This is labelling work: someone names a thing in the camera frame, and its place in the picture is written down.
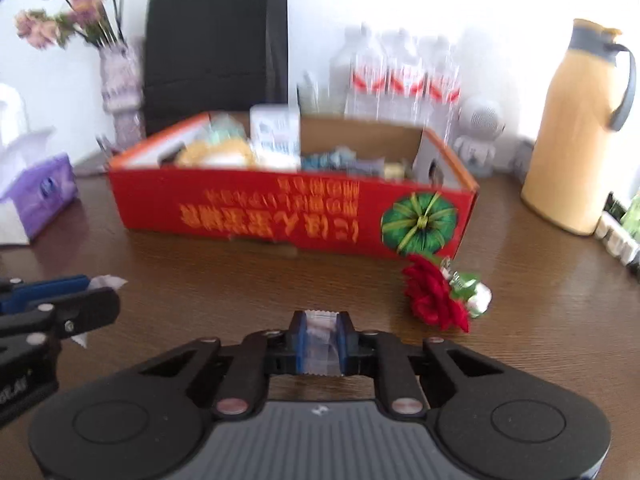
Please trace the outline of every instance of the red artificial rose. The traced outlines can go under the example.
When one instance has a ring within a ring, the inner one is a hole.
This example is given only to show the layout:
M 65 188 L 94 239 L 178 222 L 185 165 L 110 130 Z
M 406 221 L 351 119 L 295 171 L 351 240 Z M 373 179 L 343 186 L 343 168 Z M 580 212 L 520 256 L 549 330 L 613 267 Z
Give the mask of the red artificial rose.
M 404 294 L 411 298 L 414 316 L 441 330 L 453 325 L 469 332 L 468 313 L 462 303 L 451 299 L 451 286 L 440 269 L 418 254 L 410 254 L 408 259 L 413 265 L 402 270 L 406 276 Z

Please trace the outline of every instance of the green pumpkin illustration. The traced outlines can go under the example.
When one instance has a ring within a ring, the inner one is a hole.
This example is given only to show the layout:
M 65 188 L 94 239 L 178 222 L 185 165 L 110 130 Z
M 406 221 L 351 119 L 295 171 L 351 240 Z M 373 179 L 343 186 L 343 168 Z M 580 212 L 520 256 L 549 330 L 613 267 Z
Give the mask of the green pumpkin illustration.
M 440 193 L 411 193 L 380 219 L 382 243 L 398 254 L 434 254 L 453 238 L 458 210 Z

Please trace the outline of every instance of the thermos handle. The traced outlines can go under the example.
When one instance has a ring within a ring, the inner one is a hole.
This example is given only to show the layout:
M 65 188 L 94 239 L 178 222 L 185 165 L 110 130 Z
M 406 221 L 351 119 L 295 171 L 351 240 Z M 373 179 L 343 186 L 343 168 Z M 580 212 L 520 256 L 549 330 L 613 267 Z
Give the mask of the thermos handle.
M 634 97 L 636 95 L 636 59 L 626 46 L 620 45 L 619 43 L 607 45 L 607 48 L 616 52 L 629 53 L 629 82 L 626 84 L 625 95 L 622 98 L 622 103 L 620 103 L 620 106 L 613 111 L 609 120 L 609 128 L 614 132 L 618 132 L 625 123 L 626 118 L 629 117 L 629 112 L 631 111 L 631 106 L 634 103 Z

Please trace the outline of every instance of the black paper bag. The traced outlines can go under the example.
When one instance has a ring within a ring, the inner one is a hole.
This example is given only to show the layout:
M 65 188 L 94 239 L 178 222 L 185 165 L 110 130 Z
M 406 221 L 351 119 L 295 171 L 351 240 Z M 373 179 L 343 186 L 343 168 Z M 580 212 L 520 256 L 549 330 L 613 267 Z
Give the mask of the black paper bag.
M 210 110 L 287 102 L 287 0 L 150 0 L 147 135 Z

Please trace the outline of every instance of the brown tabletop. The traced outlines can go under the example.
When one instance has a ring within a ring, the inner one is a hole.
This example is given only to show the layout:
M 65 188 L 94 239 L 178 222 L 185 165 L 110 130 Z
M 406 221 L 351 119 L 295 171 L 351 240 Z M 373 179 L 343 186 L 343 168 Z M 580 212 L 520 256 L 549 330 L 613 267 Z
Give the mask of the brown tabletop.
M 413 344 L 436 333 L 412 317 L 400 261 L 128 232 L 104 179 L 79 185 L 81 202 L 30 248 L 0 251 L 0 276 L 129 280 L 116 325 L 92 333 L 87 351 L 64 343 L 62 390 L 194 338 L 216 335 L 231 344 L 286 328 L 295 309 L 348 310 L 357 329 L 391 331 Z M 547 224 L 518 192 L 507 177 L 481 182 L 456 268 L 480 273 L 494 300 L 471 333 L 445 337 L 596 402 L 612 426 L 599 478 L 640 478 L 640 285 L 599 242 Z M 276 378 L 270 394 L 362 398 L 372 394 L 372 381 Z M 30 420 L 28 413 L 0 431 L 2 480 L 41 478 L 28 449 Z

